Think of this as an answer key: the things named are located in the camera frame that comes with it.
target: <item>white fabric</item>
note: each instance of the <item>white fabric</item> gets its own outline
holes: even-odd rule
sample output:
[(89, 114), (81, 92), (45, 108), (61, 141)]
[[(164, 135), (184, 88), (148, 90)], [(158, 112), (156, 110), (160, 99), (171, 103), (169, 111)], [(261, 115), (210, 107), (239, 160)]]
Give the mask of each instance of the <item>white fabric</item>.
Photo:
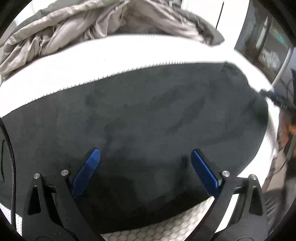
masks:
[[(209, 47), (181, 37), (119, 35), (80, 43), (59, 53), (35, 60), (29, 66), (21, 69), (4, 81), (0, 87), (0, 103), (5, 103), (0, 106), (0, 116), (3, 117), (22, 105), (45, 95), (133, 69), (187, 62), (211, 63), (225, 61), (240, 68), (247, 77), (249, 85), (256, 91), (262, 88), (271, 89), (269, 81), (260, 70), (248, 62), (241, 54), (234, 50), (230, 51), (223, 45)], [(267, 100), (267, 103), (269, 121), (262, 144), (255, 158), (239, 175), (240, 177), (248, 177), (250, 174), (255, 174), (261, 186), (270, 169), (279, 125), (279, 108), (274, 106), (270, 100)], [(213, 198), (208, 199), (206, 202), (208, 207), (212, 201)], [(229, 208), (217, 230), (222, 230), (227, 226), (236, 201), (237, 195), (233, 195)], [(178, 241), (185, 239), (187, 237), (185, 233), (191, 232), (192, 226), (188, 224), (183, 229), (182, 223), (187, 222), (188, 218), (192, 218), (192, 210), (200, 214), (199, 217), (203, 217), (205, 214), (203, 206), (197, 205), (191, 208), (188, 211), (189, 216), (181, 217), (181, 223), (180, 219), (179, 221), (174, 220), (174, 227), (177, 227), (175, 230), (179, 229), (177, 233), (170, 237), (169, 235), (165, 236), (164, 232), (162, 232), (162, 238), (166, 237), (166, 240)], [(196, 226), (200, 220), (201, 218), (197, 218), (193, 225)], [(108, 234), (104, 238), (109, 239), (114, 236), (111, 240), (120, 240), (118, 236), (121, 233), (116, 232), (110, 236)], [(129, 231), (129, 233), (137, 235), (141, 232)], [(140, 238), (132, 235), (127, 240), (131, 241), (137, 237)], [(149, 236), (150, 240), (147, 241), (158, 240), (159, 238), (161, 238), (159, 235), (153, 235)]]

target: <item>cable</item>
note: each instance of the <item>cable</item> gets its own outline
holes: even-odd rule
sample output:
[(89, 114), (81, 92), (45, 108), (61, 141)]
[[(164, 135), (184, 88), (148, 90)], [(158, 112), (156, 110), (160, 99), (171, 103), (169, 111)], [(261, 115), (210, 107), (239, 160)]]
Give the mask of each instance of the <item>cable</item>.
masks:
[(282, 79), (280, 79), (280, 82), (282, 83), (282, 85), (284, 86), (284, 88), (285, 88), (286, 90), (288, 89), (290, 95), (293, 96), (292, 91), (291, 91), (289, 88), (287, 88), (287, 85), (285, 84), (285, 82), (284, 82)]
[(286, 96), (287, 96), (287, 100), (289, 101), (289, 95), (288, 95), (288, 90), (289, 90), (289, 84), (290, 82), (293, 81), (293, 78), (289, 80), (288, 84), (287, 84), (287, 88), (286, 88)]
[(285, 162), (284, 162), (284, 164), (281, 166), (281, 168), (278, 170), (278, 171), (276, 171), (276, 172), (274, 172), (274, 175), (275, 174), (278, 174), (282, 169), (283, 169), (283, 167), (284, 167), (284, 165), (287, 163), (287, 159), (285, 160)]
[(1, 160), (0, 160), (0, 172), (1, 172), (3, 182), (5, 181), (4, 180), (4, 173), (3, 173), (3, 149), (4, 149), (3, 147), (4, 147), (4, 142), (5, 142), (5, 140), (2, 141), (2, 145), (1, 145)]
[(6, 142), (6, 146), (9, 153), (10, 163), (11, 163), (11, 212), (10, 212), (10, 218), (11, 218), (11, 225), (16, 230), (17, 225), (15, 221), (15, 196), (16, 196), (16, 167), (15, 167), (15, 156), (13, 154), (12, 145), (9, 139), (9, 135), (7, 133), (6, 127), (0, 118), (0, 128), (2, 130), (2, 133), (4, 135), (4, 140)]

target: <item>white textured surface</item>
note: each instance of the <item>white textured surface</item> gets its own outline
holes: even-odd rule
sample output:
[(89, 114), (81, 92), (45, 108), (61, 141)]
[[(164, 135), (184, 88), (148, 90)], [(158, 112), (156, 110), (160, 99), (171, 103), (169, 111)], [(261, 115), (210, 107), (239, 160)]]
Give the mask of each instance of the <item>white textured surface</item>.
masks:
[(15, 17), (14, 21), (17, 25), (21, 24), (23, 21), (33, 16), (39, 10), (47, 8), (48, 5), (55, 2), (56, 0), (32, 0), (28, 3), (22, 11)]
[[(133, 69), (146, 68), (149, 66), (182, 64), (187, 62), (224, 62), (235, 64), (245, 74), (249, 85), (256, 91), (271, 88), (267, 78), (241, 54), (229, 50), (225, 45), (209, 47), (199, 42), (180, 37), (160, 35), (120, 35), (105, 39), (93, 40), (68, 48), (62, 52), (50, 55), (35, 61), (33, 64), (22, 69), (10, 79), (4, 81), (0, 87), (0, 116), (8, 114), (18, 107), (29, 103), (42, 96), (81, 85), (105, 77), (130, 71)], [(272, 161), (272, 153), (276, 142), (277, 128), (279, 124), (279, 108), (271, 101), (268, 103), (269, 122), (262, 144), (255, 158), (242, 171), (240, 177), (248, 177), (255, 174), (263, 185), (269, 172)], [(235, 207), (237, 196), (233, 195), (226, 214), (217, 230), (224, 229)], [(185, 238), (185, 234), (191, 232), (191, 228), (197, 225), (209, 208), (213, 198), (208, 199), (202, 205), (196, 205), (185, 212), (183, 217), (177, 216), (169, 221), (176, 229), (165, 230), (162, 236), (156, 235), (163, 226), (161, 224), (150, 225), (151, 234), (146, 237), (139, 230), (115, 232), (105, 235), (110, 241), (125, 239), (129, 241), (138, 238), (138, 241), (178, 240)], [(192, 218), (190, 225), (177, 231), (178, 225)]]
[[(4, 216), (7, 218), (7, 220), (10, 222), (11, 224), (11, 219), (10, 219), (10, 210), (6, 207), (4, 207), (1, 203), (0, 203), (0, 209), (2, 210)], [(22, 235), (22, 218), (19, 215), (15, 215), (15, 221), (17, 224), (17, 232)]]

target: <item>crumpled gray blanket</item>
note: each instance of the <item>crumpled gray blanket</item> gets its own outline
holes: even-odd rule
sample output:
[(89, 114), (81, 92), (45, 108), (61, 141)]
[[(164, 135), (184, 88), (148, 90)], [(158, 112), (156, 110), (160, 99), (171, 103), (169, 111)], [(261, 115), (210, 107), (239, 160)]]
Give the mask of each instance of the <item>crumpled gray blanket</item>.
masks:
[(0, 59), (4, 78), (36, 57), (69, 44), (114, 33), (166, 33), (212, 45), (223, 37), (199, 17), (188, 20), (165, 0), (59, 0), (25, 20), (5, 42)]

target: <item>zipper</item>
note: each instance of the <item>zipper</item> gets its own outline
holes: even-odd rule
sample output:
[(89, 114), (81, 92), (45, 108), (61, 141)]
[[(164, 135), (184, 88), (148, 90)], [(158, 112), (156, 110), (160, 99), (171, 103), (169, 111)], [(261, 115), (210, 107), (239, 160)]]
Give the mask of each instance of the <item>zipper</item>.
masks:
[[(136, 36), (147, 36), (147, 37), (151, 37), (151, 38), (154, 38), (154, 37), (174, 37), (172, 35), (166, 35), (166, 34), (132, 34), (132, 35), (136, 35)], [(5, 80), (8, 80), (9, 78), (11, 78), (12, 76), (14, 76), (18, 72), (20, 72), (23, 69), (25, 69), (25, 68), (33, 65), (34, 63), (38, 62), (39, 60), (41, 60), (43, 58), (46, 58), (47, 56), (51, 56), (51, 55), (54, 55), (54, 54), (62, 53), (64, 51), (67, 51), (68, 49), (74, 48), (77, 45), (80, 45), (80, 44), (83, 44), (83, 43), (92, 42), (92, 41), (99, 41), (99, 40), (102, 40), (102, 39), (105, 39), (105, 38), (85, 40), (85, 41), (82, 41), (82, 42), (79, 42), (79, 43), (75, 43), (75, 44), (72, 44), (72, 45), (69, 45), (69, 46), (65, 46), (62, 49), (60, 49), (60, 50), (58, 50), (58, 51), (56, 51), (56, 52), (54, 52), (52, 54), (49, 54), (49, 55), (46, 55), (46, 56), (37, 57), (36, 59), (34, 59), (33, 61), (27, 63), (26, 65), (24, 65), (24, 66), (16, 69), (8, 78), (5, 78), (4, 81)], [(161, 66), (161, 65), (170, 65), (170, 64), (201, 64), (201, 63), (203, 63), (203, 64), (220, 64), (220, 63), (224, 63), (224, 62), (225, 61), (175, 61), (175, 62), (169, 62), (169, 63), (168, 62), (163, 62), (163, 63), (158, 63), (158, 64), (152, 64), (152, 65), (142, 66), (141, 68), (127, 69), (127, 70), (124, 70), (123, 72), (118, 72), (118, 73), (114, 73), (112, 75), (104, 76), (103, 78), (110, 77), (110, 76), (113, 76), (115, 74), (122, 74), (122, 73), (129, 72), (129, 71), (132, 71), (132, 70), (144, 69), (144, 68), (149, 68), (149, 67), (154, 67), (154, 66)]]

